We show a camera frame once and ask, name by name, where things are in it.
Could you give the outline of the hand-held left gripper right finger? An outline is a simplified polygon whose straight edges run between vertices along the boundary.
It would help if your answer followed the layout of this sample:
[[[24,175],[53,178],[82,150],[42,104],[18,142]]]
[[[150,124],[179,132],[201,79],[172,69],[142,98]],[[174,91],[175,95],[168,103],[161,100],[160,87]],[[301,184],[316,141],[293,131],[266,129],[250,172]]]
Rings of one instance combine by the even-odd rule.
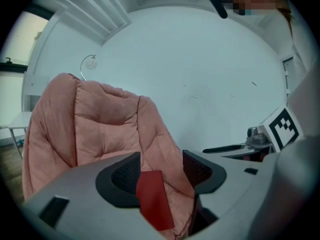
[[[183,150],[183,171],[194,189],[187,240],[250,240],[279,154],[262,162]]]

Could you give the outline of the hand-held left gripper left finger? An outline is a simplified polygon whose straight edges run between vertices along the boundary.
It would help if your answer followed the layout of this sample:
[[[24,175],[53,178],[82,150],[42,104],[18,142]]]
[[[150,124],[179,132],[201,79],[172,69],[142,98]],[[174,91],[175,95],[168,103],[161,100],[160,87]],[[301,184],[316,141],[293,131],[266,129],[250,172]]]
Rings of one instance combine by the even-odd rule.
[[[22,214],[44,240],[165,240],[140,212],[140,153],[74,167],[29,198]]]

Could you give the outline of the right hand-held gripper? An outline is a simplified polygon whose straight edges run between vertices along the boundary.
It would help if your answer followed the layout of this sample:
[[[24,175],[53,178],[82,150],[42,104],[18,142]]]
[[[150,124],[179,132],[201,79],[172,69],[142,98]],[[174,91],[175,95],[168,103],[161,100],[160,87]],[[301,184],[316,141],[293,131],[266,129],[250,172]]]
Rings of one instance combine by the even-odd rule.
[[[272,148],[279,153],[288,144],[300,139],[300,125],[286,105],[269,114],[258,126],[247,130],[246,143],[206,148],[204,154],[240,157],[255,153],[255,149]]]

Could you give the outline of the pink armchair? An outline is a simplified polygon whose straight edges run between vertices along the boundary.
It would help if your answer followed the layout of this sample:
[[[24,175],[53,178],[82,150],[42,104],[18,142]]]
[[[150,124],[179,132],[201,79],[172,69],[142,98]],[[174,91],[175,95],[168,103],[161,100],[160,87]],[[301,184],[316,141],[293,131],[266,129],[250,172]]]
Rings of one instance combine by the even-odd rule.
[[[183,170],[183,153],[155,103],[61,73],[31,113],[23,145],[23,196],[29,199],[74,167],[134,152],[140,152],[143,171],[162,173],[174,227],[161,234],[178,240],[191,222],[194,190]]]

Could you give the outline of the grey metal door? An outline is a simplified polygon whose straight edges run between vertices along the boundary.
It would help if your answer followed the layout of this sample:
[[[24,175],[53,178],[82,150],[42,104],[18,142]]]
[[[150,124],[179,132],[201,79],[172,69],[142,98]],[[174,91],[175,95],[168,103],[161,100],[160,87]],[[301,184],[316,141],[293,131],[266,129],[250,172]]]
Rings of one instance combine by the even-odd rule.
[[[293,91],[296,80],[295,80],[295,71],[294,71],[294,60],[293,57],[288,57],[282,61],[284,75],[285,75],[285,83],[286,83],[286,95],[289,96]]]

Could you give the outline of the white side table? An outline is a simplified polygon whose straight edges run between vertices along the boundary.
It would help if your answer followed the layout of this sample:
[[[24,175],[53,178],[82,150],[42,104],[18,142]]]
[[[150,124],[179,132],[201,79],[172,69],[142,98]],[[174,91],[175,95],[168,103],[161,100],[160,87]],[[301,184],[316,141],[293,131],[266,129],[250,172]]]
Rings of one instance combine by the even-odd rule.
[[[24,130],[24,132],[26,132],[30,123],[31,115],[32,115],[31,111],[20,112],[8,125],[8,129],[11,135],[13,145],[16,148],[21,158],[23,158],[23,154],[19,150],[17,140],[14,135],[14,130]]]

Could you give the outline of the black framed window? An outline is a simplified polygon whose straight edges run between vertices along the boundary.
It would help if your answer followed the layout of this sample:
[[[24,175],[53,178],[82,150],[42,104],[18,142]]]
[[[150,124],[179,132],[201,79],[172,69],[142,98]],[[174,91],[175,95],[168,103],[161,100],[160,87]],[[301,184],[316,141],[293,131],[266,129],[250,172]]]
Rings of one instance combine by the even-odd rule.
[[[34,3],[22,11],[0,48],[0,72],[27,71],[37,40],[53,15],[54,12]]]

